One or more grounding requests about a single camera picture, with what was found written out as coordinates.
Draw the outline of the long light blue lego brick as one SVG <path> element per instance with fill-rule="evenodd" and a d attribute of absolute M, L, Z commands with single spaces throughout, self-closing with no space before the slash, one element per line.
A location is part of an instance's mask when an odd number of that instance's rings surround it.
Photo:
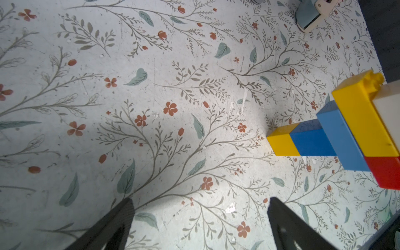
<path fill-rule="evenodd" d="M 317 113 L 317 118 L 343 168 L 353 171 L 370 171 L 336 102 L 328 102 Z"/>

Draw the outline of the red lego brick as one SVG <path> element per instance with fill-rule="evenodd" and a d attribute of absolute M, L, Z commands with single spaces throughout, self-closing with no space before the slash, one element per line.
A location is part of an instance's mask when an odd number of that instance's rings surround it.
<path fill-rule="evenodd" d="M 378 186 L 400 190 L 400 157 L 364 157 Z"/>

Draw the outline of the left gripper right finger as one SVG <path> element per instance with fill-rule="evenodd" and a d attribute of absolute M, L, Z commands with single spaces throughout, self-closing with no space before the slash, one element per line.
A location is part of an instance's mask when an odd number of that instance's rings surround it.
<path fill-rule="evenodd" d="M 334 250 L 335 247 L 312 229 L 278 198 L 272 197 L 268 218 L 278 250 Z"/>

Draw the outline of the small dark blue lego brick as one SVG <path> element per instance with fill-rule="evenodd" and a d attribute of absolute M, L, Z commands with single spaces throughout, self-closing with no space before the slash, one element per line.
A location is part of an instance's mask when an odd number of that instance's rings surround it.
<path fill-rule="evenodd" d="M 318 119 L 300 122 L 290 136 L 301 156 L 336 156 Z"/>

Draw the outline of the white lego brick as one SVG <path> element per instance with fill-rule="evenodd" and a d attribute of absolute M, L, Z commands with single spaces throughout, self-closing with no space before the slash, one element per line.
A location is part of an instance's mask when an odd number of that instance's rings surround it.
<path fill-rule="evenodd" d="M 400 81 L 384 84 L 373 99 L 374 106 L 398 151 L 400 150 Z"/>

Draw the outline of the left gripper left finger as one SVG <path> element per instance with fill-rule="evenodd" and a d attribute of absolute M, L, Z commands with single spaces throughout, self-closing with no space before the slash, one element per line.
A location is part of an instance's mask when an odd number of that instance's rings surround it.
<path fill-rule="evenodd" d="M 67 250 L 123 250 L 132 221 L 134 206 L 131 198 L 123 199 Z"/>

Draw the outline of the small yellow lego brick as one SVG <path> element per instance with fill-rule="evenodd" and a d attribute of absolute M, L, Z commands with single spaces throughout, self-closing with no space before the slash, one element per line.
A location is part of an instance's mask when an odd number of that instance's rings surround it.
<path fill-rule="evenodd" d="M 290 136 L 290 133 L 298 125 L 299 123 L 278 127 L 267 136 L 267 140 L 276 156 L 301 156 Z"/>

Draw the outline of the yellow long lego brick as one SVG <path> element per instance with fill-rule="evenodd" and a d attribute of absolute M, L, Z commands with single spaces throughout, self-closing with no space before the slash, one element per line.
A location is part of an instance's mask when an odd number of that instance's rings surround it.
<path fill-rule="evenodd" d="M 383 83 L 383 74 L 369 70 L 344 80 L 332 91 L 346 124 L 367 157 L 400 155 L 372 102 Z"/>

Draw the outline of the floral table mat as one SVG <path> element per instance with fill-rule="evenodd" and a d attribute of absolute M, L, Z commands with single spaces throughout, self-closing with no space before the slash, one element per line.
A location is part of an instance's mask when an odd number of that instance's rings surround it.
<path fill-rule="evenodd" d="M 127 250 L 273 250 L 279 198 L 342 250 L 400 193 L 267 135 L 381 71 L 357 1 L 1 1 L 1 249 L 63 250 L 125 198 Z"/>

